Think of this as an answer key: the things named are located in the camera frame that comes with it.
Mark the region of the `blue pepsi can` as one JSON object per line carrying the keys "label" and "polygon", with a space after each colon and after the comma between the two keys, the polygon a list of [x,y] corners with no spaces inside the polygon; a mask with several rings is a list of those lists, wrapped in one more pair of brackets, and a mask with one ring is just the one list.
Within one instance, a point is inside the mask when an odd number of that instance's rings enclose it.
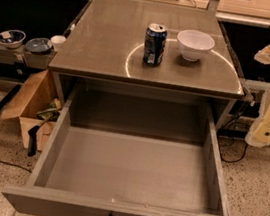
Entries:
{"label": "blue pepsi can", "polygon": [[157,23],[148,25],[143,51],[143,61],[148,65],[159,66],[162,62],[167,33],[164,25]]}

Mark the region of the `open grey top drawer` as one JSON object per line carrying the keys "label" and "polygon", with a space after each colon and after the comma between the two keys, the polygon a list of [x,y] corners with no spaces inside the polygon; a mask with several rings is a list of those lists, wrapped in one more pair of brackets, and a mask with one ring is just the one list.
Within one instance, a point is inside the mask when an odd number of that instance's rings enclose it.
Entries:
{"label": "open grey top drawer", "polygon": [[3,195],[36,216],[231,216],[212,117],[77,85],[28,183]]}

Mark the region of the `grey cabinet with steel top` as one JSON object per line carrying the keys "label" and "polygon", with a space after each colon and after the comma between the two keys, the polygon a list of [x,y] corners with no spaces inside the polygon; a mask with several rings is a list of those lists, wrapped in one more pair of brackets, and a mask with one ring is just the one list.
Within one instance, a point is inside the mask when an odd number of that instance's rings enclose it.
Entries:
{"label": "grey cabinet with steel top", "polygon": [[49,68],[214,99],[220,126],[242,85],[215,16],[140,0],[92,0]]}

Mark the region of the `white ceramic bowl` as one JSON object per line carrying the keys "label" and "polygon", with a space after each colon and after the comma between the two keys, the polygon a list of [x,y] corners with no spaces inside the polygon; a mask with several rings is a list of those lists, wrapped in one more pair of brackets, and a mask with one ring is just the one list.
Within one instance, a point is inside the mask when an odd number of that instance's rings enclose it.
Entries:
{"label": "white ceramic bowl", "polygon": [[177,34],[177,48],[184,59],[198,61],[207,55],[215,45],[209,34],[198,30],[183,30]]}

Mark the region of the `small white cup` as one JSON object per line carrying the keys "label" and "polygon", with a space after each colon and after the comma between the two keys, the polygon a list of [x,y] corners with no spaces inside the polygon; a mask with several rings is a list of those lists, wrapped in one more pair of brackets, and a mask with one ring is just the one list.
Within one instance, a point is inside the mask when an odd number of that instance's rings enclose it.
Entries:
{"label": "small white cup", "polygon": [[63,35],[54,35],[51,37],[52,46],[54,48],[54,51],[57,52],[62,48],[62,45],[65,43],[66,37]]}

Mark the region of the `dark blue bowl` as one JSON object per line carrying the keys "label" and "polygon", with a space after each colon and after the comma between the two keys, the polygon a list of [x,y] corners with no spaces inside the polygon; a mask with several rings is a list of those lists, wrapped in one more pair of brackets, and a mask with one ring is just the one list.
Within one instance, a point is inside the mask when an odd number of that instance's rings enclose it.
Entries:
{"label": "dark blue bowl", "polygon": [[48,38],[33,38],[25,44],[26,50],[34,54],[48,53],[52,48],[52,42]]}

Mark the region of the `open cardboard box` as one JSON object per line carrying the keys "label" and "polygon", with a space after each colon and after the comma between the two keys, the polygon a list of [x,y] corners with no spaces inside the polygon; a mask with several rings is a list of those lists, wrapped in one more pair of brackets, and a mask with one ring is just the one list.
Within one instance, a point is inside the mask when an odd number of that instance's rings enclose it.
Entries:
{"label": "open cardboard box", "polygon": [[1,117],[19,120],[22,143],[25,148],[28,148],[29,144],[28,131],[42,121],[38,119],[37,113],[46,110],[57,98],[52,74],[45,70],[31,74],[12,100],[6,104]]}

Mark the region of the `grey side shelf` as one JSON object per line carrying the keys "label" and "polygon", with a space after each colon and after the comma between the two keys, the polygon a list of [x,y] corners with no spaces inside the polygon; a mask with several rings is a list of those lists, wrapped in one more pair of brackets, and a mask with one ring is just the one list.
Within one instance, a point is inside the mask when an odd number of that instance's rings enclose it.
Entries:
{"label": "grey side shelf", "polygon": [[0,44],[0,64],[8,65],[24,61],[27,67],[45,70],[53,57],[53,51],[41,55],[28,52],[24,45],[16,49],[8,49]]}

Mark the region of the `black handled tool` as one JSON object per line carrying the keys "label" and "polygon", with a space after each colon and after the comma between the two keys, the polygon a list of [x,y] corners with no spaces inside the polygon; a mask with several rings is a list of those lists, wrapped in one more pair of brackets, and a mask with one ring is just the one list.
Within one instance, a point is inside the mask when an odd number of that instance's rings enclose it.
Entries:
{"label": "black handled tool", "polygon": [[40,130],[41,127],[43,127],[44,124],[54,119],[55,116],[56,116],[55,112],[40,114],[39,115],[40,122],[28,130],[28,135],[29,135],[29,144],[28,144],[28,151],[27,151],[28,157],[35,156],[37,152],[37,145],[38,145],[37,132]]}

